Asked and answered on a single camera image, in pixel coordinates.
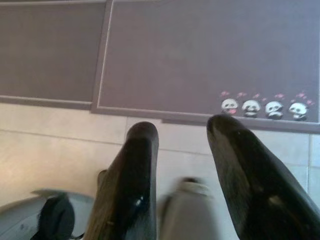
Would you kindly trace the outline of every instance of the tile grout line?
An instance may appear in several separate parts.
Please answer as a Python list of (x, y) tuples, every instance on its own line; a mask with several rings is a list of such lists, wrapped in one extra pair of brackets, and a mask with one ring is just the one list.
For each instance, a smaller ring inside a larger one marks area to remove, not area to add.
[(128, 131), (128, 116), (125, 117), (123, 144), (125, 144), (126, 142), (127, 131)]
[(310, 185), (310, 168), (311, 168), (311, 155), (312, 155), (312, 135), (309, 134), (309, 151), (308, 151), (308, 172), (307, 172), (307, 186), (306, 186), (306, 190), (307, 193), (309, 194), (309, 185)]
[(75, 137), (68, 137), (68, 136), (57, 136), (57, 135), (49, 135), (49, 134), (36, 133), (36, 132), (7, 130), (7, 129), (1, 129), (1, 128), (0, 128), (0, 132), (32, 135), (32, 136), (47, 137), (47, 138), (67, 139), (67, 140), (83, 141), (83, 142), (90, 142), (90, 143), (97, 143), (97, 144), (110, 144), (110, 145), (120, 145), (120, 146), (123, 145), (123, 143), (119, 143), (119, 142), (92, 140), (92, 139), (75, 138)]
[[(128, 117), (126, 118), (125, 121), (125, 134), (124, 134), (124, 140), (126, 138), (126, 133), (128, 130)], [(84, 138), (75, 138), (75, 137), (67, 137), (67, 136), (58, 136), (58, 135), (49, 135), (49, 134), (43, 134), (43, 133), (35, 133), (35, 132), (25, 132), (25, 131), (18, 131), (18, 130), (8, 130), (8, 129), (1, 129), (0, 132), (7, 132), (7, 133), (14, 133), (14, 134), (24, 134), (24, 135), (32, 135), (32, 136), (39, 136), (39, 137), (47, 137), (47, 138), (58, 138), (58, 139), (66, 139), (66, 140), (75, 140), (75, 141), (83, 141), (83, 142), (89, 142), (89, 143), (97, 143), (97, 144), (109, 144), (109, 145), (116, 145), (116, 146), (122, 146), (123, 143), (119, 142), (111, 142), (111, 141), (101, 141), (101, 140), (92, 140), (92, 139), (84, 139)], [(202, 152), (192, 152), (192, 151), (185, 151), (185, 150), (175, 150), (175, 149), (168, 149), (168, 148), (162, 148), (159, 147), (159, 150), (161, 151), (167, 151), (167, 152), (174, 152), (174, 153), (184, 153), (184, 154), (191, 154), (191, 155), (199, 155), (199, 156), (207, 156), (207, 157), (212, 157), (213, 156), (210, 153), (202, 153)], [(309, 159), (308, 159), (308, 170), (309, 170), (309, 164), (310, 164), (310, 146), (309, 146)], [(296, 166), (296, 167), (304, 167), (305, 165), (300, 165), (300, 164), (294, 164), (294, 163), (287, 163), (284, 162), (285, 165), (290, 165), (290, 166)]]
[(312, 166), (312, 169), (320, 169), (320, 166)]

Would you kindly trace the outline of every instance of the panda drawing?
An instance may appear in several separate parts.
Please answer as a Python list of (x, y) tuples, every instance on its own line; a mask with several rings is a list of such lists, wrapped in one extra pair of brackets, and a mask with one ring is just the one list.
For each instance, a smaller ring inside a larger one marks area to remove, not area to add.
[(284, 114), (282, 113), (284, 106), (278, 101), (271, 101), (265, 105), (265, 114), (268, 119), (279, 120)]
[(224, 100), (221, 104), (222, 113), (228, 114), (228, 115), (234, 115), (237, 112), (238, 103), (233, 98), (228, 98)]
[(289, 107), (295, 121), (304, 121), (307, 119), (308, 106), (301, 102), (295, 102)]
[(244, 116), (247, 118), (256, 118), (260, 109), (260, 104), (256, 100), (245, 101), (242, 106)]

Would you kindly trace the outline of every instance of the gray trouser leg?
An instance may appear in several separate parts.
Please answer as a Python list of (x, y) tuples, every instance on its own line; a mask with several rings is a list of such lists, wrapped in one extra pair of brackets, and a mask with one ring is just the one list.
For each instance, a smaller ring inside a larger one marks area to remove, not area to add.
[(209, 191), (203, 184), (184, 181), (168, 202), (161, 240), (216, 240)]

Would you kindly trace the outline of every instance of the floor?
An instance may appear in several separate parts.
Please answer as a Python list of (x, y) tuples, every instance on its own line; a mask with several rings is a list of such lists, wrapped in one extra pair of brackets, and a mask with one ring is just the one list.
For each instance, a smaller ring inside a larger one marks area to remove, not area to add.
[[(238, 239), (224, 201), (202, 126), (158, 119), (91, 114), (85, 110), (0, 103), (0, 206), (50, 188), (95, 196), (96, 177), (107, 168), (133, 124), (150, 121), (159, 133), (159, 203), (181, 177), (203, 178), (221, 239)], [(320, 135), (255, 130), (320, 207)]]

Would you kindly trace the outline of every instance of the black bag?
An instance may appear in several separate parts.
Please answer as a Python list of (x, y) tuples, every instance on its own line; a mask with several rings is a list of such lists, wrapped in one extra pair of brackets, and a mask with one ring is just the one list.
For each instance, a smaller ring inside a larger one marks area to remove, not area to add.
[(32, 240), (69, 240), (75, 226), (75, 212), (68, 196), (48, 199), (40, 213), (38, 232)]

